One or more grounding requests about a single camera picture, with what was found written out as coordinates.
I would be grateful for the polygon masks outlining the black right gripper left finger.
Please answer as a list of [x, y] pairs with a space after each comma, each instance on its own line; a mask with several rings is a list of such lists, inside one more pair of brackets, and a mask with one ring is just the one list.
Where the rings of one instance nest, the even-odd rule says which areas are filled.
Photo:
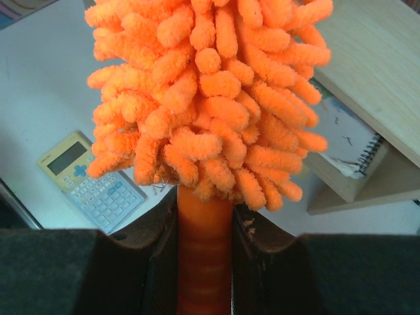
[[1, 231], [2, 314], [175, 314], [177, 191], [125, 228]]

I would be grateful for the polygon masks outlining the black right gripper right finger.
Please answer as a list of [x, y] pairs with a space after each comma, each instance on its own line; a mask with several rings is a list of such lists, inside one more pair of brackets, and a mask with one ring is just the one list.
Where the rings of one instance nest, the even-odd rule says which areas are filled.
[[234, 210], [234, 314], [418, 314], [419, 237], [292, 236]]

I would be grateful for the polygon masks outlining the orange microfiber duster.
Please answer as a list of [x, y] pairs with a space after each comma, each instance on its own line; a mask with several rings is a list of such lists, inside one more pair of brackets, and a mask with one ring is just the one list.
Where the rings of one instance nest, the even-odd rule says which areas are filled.
[[133, 169], [141, 186], [174, 184], [178, 314], [229, 314], [233, 208], [299, 201], [300, 173], [327, 140], [312, 129], [311, 84], [331, 50], [316, 24], [332, 1], [95, 1], [85, 11], [94, 57], [99, 178]]

